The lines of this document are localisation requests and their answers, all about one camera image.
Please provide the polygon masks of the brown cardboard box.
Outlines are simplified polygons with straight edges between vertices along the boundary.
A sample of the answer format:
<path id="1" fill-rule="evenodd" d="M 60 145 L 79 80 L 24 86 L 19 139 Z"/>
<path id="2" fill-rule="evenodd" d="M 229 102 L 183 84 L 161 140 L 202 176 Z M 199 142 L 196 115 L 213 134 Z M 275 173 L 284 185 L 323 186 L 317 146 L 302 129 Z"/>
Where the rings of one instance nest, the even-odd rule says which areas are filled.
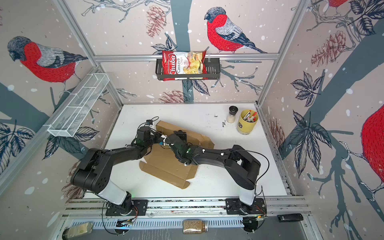
<path id="1" fill-rule="evenodd" d="M 187 142 L 206 147 L 214 148 L 212 140 L 200 133 L 196 133 L 182 127 L 159 121 L 156 124 L 156 130 L 162 134 L 169 136 L 174 131 L 183 131 L 187 134 Z M 163 148 L 159 144 L 153 145 L 152 152 L 144 157 L 144 161 L 139 163 L 140 169 L 158 179 L 172 184 L 180 189 L 186 189 L 197 172 L 198 167 L 195 165 L 185 166 L 175 157 L 174 152 L 168 147 Z"/>

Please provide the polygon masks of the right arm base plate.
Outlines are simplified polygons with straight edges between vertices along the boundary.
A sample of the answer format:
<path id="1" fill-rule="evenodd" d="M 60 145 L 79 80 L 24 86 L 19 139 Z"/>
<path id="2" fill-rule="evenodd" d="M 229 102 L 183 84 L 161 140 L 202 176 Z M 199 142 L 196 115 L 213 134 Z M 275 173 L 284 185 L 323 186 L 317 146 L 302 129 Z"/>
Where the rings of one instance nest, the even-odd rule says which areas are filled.
<path id="1" fill-rule="evenodd" d="M 240 201 L 240 199 L 226 199 L 224 209 L 228 215 L 258 215 L 265 216 L 267 213 L 267 206 L 262 198 L 255 198 L 251 205 L 247 205 Z"/>

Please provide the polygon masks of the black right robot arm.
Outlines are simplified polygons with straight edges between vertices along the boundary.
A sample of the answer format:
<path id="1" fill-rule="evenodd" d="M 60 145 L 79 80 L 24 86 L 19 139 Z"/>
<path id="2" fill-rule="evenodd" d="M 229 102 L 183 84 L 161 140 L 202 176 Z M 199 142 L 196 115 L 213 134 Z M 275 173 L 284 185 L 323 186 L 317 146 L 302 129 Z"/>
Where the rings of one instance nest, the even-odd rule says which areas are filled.
<path id="1" fill-rule="evenodd" d="M 224 150 L 193 145 L 187 142 L 186 133 L 182 131 L 167 136 L 164 143 L 174 152 L 178 161 L 186 166 L 210 165 L 226 169 L 241 187 L 240 202 L 233 207 L 228 205 L 226 209 L 243 216 L 251 213 L 261 163 L 248 151 L 239 145 Z"/>

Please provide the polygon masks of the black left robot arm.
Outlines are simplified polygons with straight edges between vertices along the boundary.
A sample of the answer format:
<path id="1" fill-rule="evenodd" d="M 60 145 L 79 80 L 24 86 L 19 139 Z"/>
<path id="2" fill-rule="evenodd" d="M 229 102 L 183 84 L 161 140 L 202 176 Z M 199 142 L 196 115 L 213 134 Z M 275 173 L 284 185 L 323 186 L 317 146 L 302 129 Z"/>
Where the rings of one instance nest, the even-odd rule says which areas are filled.
<path id="1" fill-rule="evenodd" d="M 129 145 L 117 149 L 88 150 L 71 177 L 71 184 L 105 200 L 107 216 L 140 216 L 140 206 L 132 195 L 110 179 L 113 166 L 136 161 L 148 155 L 153 145 L 163 143 L 165 136 L 148 125 L 139 127 L 137 136 Z"/>

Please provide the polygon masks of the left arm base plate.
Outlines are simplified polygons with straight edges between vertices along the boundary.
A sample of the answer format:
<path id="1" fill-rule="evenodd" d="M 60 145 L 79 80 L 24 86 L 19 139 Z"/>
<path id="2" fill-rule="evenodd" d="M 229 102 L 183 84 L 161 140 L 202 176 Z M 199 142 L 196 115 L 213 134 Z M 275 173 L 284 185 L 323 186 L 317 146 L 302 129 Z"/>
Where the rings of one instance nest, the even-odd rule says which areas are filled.
<path id="1" fill-rule="evenodd" d="M 108 202 L 106 207 L 107 217 L 145 216 L 148 200 L 124 201 L 121 205 Z"/>

